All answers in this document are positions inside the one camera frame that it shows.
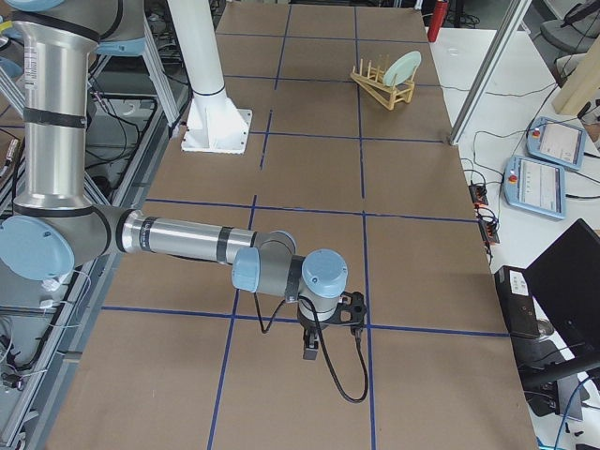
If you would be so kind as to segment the second robot arm grey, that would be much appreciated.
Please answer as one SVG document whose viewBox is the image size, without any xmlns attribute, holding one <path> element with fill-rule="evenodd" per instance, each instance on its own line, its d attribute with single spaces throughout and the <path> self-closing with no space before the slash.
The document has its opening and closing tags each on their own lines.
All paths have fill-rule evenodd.
<svg viewBox="0 0 600 450">
<path fill-rule="evenodd" d="M 144 51 L 143 3 L 14 1 L 11 22 L 24 43 L 25 174 L 1 228 L 4 264 L 36 280 L 115 253 L 227 264 L 237 289 L 296 304 L 304 356 L 325 353 L 323 329 L 339 323 L 346 295 L 348 268 L 337 252 L 300 256 L 286 232 L 151 217 L 85 197 L 89 58 Z"/>
</svg>

